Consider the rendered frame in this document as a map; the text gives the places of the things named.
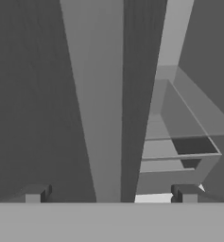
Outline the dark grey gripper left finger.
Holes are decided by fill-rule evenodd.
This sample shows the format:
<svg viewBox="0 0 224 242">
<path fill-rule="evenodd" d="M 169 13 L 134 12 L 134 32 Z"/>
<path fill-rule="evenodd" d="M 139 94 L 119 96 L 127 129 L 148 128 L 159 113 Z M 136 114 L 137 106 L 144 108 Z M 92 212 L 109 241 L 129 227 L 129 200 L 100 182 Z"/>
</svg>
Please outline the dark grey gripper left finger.
<svg viewBox="0 0 224 242">
<path fill-rule="evenodd" d="M 46 202 L 52 193 L 51 184 L 30 184 L 15 195 L 1 199 L 1 202 L 42 203 Z"/>
</svg>

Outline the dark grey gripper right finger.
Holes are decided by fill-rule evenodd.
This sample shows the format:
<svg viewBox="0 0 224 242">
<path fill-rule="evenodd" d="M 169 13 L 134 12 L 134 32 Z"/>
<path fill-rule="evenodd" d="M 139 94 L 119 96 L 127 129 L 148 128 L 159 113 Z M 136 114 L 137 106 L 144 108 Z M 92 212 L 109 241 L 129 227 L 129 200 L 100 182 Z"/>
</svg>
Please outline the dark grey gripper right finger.
<svg viewBox="0 0 224 242">
<path fill-rule="evenodd" d="M 172 198 L 174 203 L 217 203 L 224 202 L 224 198 L 210 195 L 194 184 L 174 184 L 171 186 Z"/>
</svg>

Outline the grey fridge drawer bin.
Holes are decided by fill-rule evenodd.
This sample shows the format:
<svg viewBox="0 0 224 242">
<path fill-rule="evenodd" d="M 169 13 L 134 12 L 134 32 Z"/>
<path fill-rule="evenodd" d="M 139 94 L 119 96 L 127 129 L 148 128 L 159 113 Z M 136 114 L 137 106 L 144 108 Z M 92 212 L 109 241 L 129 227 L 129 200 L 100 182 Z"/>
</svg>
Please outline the grey fridge drawer bin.
<svg viewBox="0 0 224 242">
<path fill-rule="evenodd" d="M 136 193 L 162 194 L 174 184 L 204 182 L 221 152 L 170 81 L 157 80 L 146 126 Z"/>
</svg>

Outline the clear glass fridge shelf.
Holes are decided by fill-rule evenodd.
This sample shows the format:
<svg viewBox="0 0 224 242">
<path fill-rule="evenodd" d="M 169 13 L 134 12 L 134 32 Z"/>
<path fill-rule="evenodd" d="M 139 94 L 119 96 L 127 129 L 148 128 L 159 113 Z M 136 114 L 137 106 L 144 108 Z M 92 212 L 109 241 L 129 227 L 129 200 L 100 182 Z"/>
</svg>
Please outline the clear glass fridge shelf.
<svg viewBox="0 0 224 242">
<path fill-rule="evenodd" d="M 166 80 L 161 115 L 172 138 L 224 135 L 224 113 L 179 66 Z"/>
</svg>

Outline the dark grey fridge door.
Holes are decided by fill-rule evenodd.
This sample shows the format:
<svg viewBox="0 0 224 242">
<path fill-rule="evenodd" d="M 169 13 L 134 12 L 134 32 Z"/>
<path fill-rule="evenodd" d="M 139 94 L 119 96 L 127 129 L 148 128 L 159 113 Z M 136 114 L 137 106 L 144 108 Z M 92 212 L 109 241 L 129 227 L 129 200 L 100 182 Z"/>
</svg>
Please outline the dark grey fridge door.
<svg viewBox="0 0 224 242">
<path fill-rule="evenodd" d="M 168 0 L 60 0 L 99 202 L 135 199 Z"/>
</svg>

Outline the grey fridge body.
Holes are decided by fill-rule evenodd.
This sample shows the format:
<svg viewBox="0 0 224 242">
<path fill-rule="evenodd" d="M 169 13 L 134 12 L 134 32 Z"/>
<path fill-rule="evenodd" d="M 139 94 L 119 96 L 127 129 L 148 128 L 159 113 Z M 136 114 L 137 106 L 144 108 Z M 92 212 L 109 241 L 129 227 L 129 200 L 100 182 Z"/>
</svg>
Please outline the grey fridge body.
<svg viewBox="0 0 224 242">
<path fill-rule="evenodd" d="M 141 161 L 134 172 L 134 190 L 140 174 L 140 166 L 145 143 L 148 109 L 152 98 L 155 68 L 164 27 L 167 0 L 147 0 L 143 6 L 140 25 L 136 35 L 142 41 L 143 55 L 139 58 L 137 77 L 141 87 L 137 90 L 136 120 L 141 123 L 138 157 Z M 224 0 L 196 0 L 190 24 L 185 36 L 185 44 L 179 63 L 180 69 L 210 98 L 214 104 L 224 105 Z M 224 198 L 224 135 L 210 136 L 221 157 L 204 180 L 207 192 Z"/>
</svg>

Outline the dark grey tall cupboard panel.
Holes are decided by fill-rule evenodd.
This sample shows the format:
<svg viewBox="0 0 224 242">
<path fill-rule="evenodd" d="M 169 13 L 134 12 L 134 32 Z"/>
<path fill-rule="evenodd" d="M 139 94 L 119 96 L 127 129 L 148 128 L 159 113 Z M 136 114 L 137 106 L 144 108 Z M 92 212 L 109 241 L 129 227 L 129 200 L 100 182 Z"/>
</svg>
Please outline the dark grey tall cupboard panel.
<svg viewBox="0 0 224 242">
<path fill-rule="evenodd" d="M 0 199 L 30 184 L 95 201 L 60 0 L 0 0 Z"/>
</svg>

